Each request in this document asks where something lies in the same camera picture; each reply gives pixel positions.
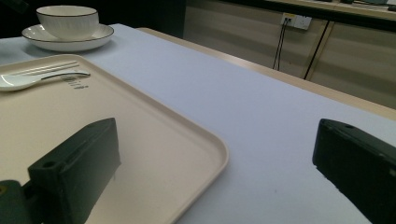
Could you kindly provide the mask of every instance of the white spoon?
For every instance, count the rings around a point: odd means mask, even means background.
[[[18,91],[37,84],[39,81],[49,78],[58,77],[64,75],[83,75],[89,77],[91,74],[84,70],[68,69],[56,72],[48,72],[46,74],[35,75],[35,76],[12,76],[12,75],[1,75],[0,76],[0,91]]]

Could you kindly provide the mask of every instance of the beige tray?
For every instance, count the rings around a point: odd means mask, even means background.
[[[0,180],[28,181],[27,167],[88,123],[116,118],[122,165],[87,223],[172,223],[228,162],[212,133],[76,55],[0,67],[16,72],[76,60],[91,77],[55,77],[0,92]]]

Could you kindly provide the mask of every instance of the bowl rim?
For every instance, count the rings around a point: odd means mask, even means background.
[[[81,7],[81,6],[59,5],[59,6],[46,6],[46,7]],[[49,16],[49,17],[82,17],[82,16],[91,16],[93,14],[98,14],[98,11],[95,8],[93,8],[93,7],[83,7],[83,8],[87,8],[87,9],[93,10],[93,13],[81,13],[81,14],[69,15],[69,16],[53,15],[53,14],[49,14],[49,13],[39,12],[39,10],[42,9],[42,8],[45,8],[45,7],[39,7],[38,9],[35,10],[35,12],[37,14],[44,15],[44,16]]]

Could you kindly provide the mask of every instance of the wall socket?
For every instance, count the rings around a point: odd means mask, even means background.
[[[290,19],[290,21],[286,23],[287,26],[294,27],[294,23],[295,23],[295,20],[296,20],[296,15],[295,14],[290,14],[290,13],[284,12],[283,16],[282,16],[282,20],[280,21],[280,24],[283,25],[285,23],[285,19]]]
[[[290,19],[289,22],[286,23],[287,26],[295,27],[298,29],[307,30],[309,24],[312,21],[312,18],[306,16],[295,15],[291,13],[283,13],[282,20],[280,24],[284,24],[285,19]]]

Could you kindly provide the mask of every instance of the power cord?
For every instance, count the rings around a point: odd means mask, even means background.
[[[285,38],[286,26],[288,25],[288,23],[290,21],[291,21],[291,19],[289,19],[289,18],[286,18],[283,21],[282,29],[280,31],[279,41],[277,42],[276,55],[275,55],[275,60],[274,60],[274,64],[273,64],[273,69],[275,69],[276,60],[277,60],[277,71],[279,71],[279,67],[280,67],[280,54],[282,52],[283,39]]]
[[[326,26],[325,26],[324,29],[323,29],[323,33],[322,33],[321,36],[320,36],[320,40],[319,40],[319,42],[318,42],[318,44],[317,44],[317,47],[315,48],[314,55],[313,55],[312,58],[311,58],[311,62],[309,62],[308,68],[306,69],[306,72],[305,72],[305,75],[304,75],[304,80],[306,80],[306,79],[308,78],[309,71],[311,70],[312,64],[314,63],[314,60],[315,60],[315,58],[317,57],[320,44],[321,44],[321,42],[322,42],[322,40],[323,40],[324,35],[326,34],[326,30],[327,30],[327,28],[329,27],[329,24],[330,24],[330,21],[327,21],[327,22],[326,22]]]

